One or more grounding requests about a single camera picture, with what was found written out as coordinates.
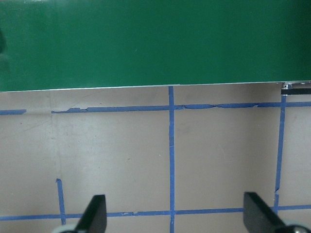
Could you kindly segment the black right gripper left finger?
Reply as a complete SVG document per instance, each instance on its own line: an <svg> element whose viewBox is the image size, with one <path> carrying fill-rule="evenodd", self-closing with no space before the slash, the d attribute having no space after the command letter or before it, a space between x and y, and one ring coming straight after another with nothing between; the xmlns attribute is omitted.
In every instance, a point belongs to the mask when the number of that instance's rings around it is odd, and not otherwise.
<svg viewBox="0 0 311 233"><path fill-rule="evenodd" d="M107 227L105 195L92 197L74 228L75 233L104 233Z"/></svg>

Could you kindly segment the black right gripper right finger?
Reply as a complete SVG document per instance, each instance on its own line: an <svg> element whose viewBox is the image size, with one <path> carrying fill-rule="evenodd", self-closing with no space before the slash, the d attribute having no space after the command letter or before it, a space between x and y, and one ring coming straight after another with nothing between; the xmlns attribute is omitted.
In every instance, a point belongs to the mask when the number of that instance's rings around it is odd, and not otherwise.
<svg viewBox="0 0 311 233"><path fill-rule="evenodd" d="M249 233L291 233L274 211L255 192L243 195L243 223Z"/></svg>

